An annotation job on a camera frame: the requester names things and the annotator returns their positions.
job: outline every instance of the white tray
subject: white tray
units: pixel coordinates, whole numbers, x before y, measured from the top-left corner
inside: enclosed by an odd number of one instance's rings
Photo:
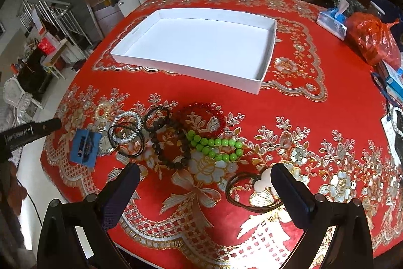
[[[120,63],[185,74],[258,94],[276,21],[210,8],[157,10],[111,52]]]

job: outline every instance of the dark blue strap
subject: dark blue strap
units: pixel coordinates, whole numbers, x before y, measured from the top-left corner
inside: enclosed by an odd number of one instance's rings
[[[371,72],[371,79],[374,82],[375,86],[379,89],[379,91],[382,93],[382,95],[385,97],[386,99],[386,110],[388,112],[388,121],[390,121],[391,119],[391,115],[390,115],[390,106],[389,104],[392,104],[392,106],[394,107],[398,107],[401,108],[400,104],[397,103],[386,91],[386,84],[383,81],[383,79],[381,78],[381,76],[376,73],[376,72]]]

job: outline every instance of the white tag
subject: white tag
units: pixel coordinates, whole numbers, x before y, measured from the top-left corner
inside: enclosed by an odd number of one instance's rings
[[[396,140],[396,132],[393,129],[392,121],[388,121],[387,115],[385,115],[380,122],[382,123],[383,130],[385,131],[386,138],[388,139],[389,147],[390,147],[390,154],[394,158],[394,165],[399,166],[401,164],[399,155],[394,148],[394,141]]]

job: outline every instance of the red bead bracelet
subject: red bead bracelet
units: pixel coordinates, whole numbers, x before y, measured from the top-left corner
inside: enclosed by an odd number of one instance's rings
[[[224,117],[224,115],[222,115],[220,113],[220,111],[216,110],[214,108],[214,106],[210,103],[194,102],[192,104],[184,106],[177,112],[177,118],[180,120],[181,116],[183,115],[183,113],[185,111],[193,109],[193,108],[204,109],[208,114],[211,114],[213,117],[215,117],[218,120],[218,124],[220,125],[217,130],[215,130],[212,133],[206,133],[203,137],[205,137],[207,139],[210,139],[210,138],[215,139],[224,132],[224,126],[226,124],[225,117]]]

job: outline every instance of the green bead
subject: green bead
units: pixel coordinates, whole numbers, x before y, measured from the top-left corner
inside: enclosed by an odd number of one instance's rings
[[[243,156],[243,150],[242,149],[237,149],[235,151],[235,154],[237,154],[237,156]]]
[[[202,152],[204,155],[208,155],[210,153],[210,151],[211,151],[211,148],[207,147],[207,146],[203,147],[203,149],[202,149]]]
[[[231,153],[231,154],[229,155],[229,159],[230,159],[231,161],[236,161],[237,158],[238,158],[238,156],[237,156],[237,154],[235,154],[235,153]]]

